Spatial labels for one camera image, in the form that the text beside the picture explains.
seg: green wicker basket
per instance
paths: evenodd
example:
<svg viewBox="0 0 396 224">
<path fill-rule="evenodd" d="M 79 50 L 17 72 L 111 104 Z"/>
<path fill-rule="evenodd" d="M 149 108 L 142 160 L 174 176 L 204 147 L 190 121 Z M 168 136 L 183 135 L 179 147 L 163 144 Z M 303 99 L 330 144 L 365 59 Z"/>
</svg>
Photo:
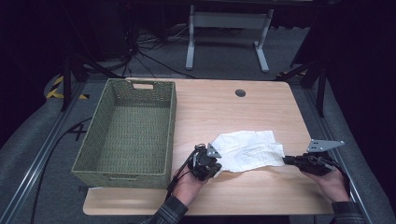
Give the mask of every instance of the green wicker basket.
<svg viewBox="0 0 396 224">
<path fill-rule="evenodd" d="M 109 79 L 72 174 L 90 187 L 166 189 L 176 105 L 175 82 Z"/>
</svg>

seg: white cloth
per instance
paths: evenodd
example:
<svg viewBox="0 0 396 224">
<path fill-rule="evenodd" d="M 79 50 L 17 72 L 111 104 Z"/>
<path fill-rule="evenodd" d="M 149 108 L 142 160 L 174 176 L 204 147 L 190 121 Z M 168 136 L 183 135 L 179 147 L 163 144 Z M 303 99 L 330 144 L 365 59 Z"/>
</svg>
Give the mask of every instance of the white cloth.
<svg viewBox="0 0 396 224">
<path fill-rule="evenodd" d="M 276 142 L 272 131 L 225 133 L 211 144 L 221 155 L 221 171 L 236 173 L 285 164 L 283 146 Z"/>
</svg>

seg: wooden table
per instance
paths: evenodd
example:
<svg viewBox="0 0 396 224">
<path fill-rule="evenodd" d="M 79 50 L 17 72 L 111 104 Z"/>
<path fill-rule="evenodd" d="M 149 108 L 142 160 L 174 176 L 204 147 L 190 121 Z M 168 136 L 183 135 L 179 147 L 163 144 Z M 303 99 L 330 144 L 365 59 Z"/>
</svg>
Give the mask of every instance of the wooden table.
<svg viewBox="0 0 396 224">
<path fill-rule="evenodd" d="M 161 79 L 176 82 L 173 172 L 197 144 L 219 134 L 272 130 L 285 155 L 301 155 L 310 142 L 290 87 L 284 82 Z M 245 97 L 235 95 L 244 90 Z M 87 215 L 152 215 L 165 189 L 89 189 Z M 330 201 L 294 166 L 262 167 L 211 178 L 187 215 L 332 214 Z"/>
</svg>

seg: person's hand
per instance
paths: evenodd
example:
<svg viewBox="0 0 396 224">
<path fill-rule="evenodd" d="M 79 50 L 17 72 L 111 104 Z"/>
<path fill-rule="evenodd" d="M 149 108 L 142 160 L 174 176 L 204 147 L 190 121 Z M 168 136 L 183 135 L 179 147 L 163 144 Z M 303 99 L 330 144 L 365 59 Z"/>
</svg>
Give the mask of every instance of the person's hand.
<svg viewBox="0 0 396 224">
<path fill-rule="evenodd" d="M 200 189 L 207 183 L 207 180 L 201 181 L 196 179 L 187 166 L 181 171 L 180 176 L 182 177 L 178 180 L 172 194 L 184 203 L 184 205 L 189 206 L 197 197 Z"/>
<path fill-rule="evenodd" d="M 326 195 L 333 203 L 350 202 L 344 186 L 344 177 L 339 170 L 336 169 L 324 176 L 312 175 L 306 172 L 302 173 L 313 179 L 319 185 L 324 195 Z"/>
</svg>

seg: metal frame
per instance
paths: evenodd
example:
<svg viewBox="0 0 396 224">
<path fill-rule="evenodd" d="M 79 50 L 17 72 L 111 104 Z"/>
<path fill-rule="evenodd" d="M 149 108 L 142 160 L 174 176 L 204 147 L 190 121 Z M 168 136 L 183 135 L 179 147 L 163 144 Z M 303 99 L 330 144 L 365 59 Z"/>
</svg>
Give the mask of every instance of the metal frame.
<svg viewBox="0 0 396 224">
<path fill-rule="evenodd" d="M 262 35 L 259 41 L 254 42 L 259 59 L 260 67 L 264 73 L 269 72 L 268 63 L 265 60 L 264 45 L 265 37 L 273 17 L 274 10 L 269 9 L 266 14 L 243 14 L 243 13 L 218 13 L 218 12 L 195 12 L 195 6 L 190 7 L 190 42 L 187 49 L 186 69 L 191 70 L 194 60 L 195 27 L 218 27 L 218 28 L 242 28 L 242 29 L 262 29 Z"/>
</svg>

